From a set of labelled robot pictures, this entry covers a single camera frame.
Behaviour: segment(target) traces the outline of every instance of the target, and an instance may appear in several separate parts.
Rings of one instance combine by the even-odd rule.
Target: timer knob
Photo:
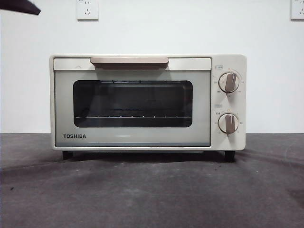
[[[222,132],[232,134],[238,128],[238,118],[233,114],[224,114],[218,120],[218,127]]]
[[[218,81],[218,85],[225,93],[232,93],[238,89],[239,79],[236,73],[223,74]]]

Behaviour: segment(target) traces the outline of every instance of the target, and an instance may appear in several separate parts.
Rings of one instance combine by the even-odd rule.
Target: door handle
[[[90,62],[97,68],[121,69],[161,69],[167,68],[167,57],[91,57]]]

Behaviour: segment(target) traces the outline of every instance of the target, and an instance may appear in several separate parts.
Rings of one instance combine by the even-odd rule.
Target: glass window
[[[74,83],[77,127],[189,127],[193,86],[189,81]]]

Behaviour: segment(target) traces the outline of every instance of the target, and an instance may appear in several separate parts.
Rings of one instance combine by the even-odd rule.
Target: oven foot
[[[225,151],[225,161],[226,162],[234,162],[234,154],[235,151]]]
[[[73,157],[73,152],[71,151],[62,151],[62,159],[66,160]]]

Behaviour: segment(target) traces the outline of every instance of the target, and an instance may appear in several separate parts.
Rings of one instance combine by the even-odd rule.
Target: wall socket
[[[304,20],[304,0],[291,0],[291,20]]]
[[[76,0],[77,20],[98,20],[98,0]]]

